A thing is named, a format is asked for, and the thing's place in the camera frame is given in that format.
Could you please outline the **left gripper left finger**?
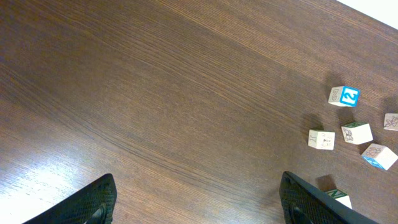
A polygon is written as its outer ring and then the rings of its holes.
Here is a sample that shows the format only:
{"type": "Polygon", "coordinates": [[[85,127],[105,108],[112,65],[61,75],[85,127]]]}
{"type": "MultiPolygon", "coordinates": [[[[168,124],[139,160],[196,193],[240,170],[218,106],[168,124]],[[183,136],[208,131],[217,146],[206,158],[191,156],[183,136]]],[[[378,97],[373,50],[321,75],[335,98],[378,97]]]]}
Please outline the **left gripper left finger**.
{"type": "Polygon", "coordinates": [[[113,175],[105,174],[27,223],[111,224],[116,199],[113,175]]]}

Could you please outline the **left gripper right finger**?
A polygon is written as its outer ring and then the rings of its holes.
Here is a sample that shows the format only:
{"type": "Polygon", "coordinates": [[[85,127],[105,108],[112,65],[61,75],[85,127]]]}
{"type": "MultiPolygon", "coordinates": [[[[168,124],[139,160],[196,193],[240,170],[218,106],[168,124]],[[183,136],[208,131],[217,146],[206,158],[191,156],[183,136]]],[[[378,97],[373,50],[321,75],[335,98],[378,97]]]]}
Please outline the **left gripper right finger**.
{"type": "Polygon", "coordinates": [[[282,174],[279,195],[286,224],[377,224],[289,171],[282,174]]]}

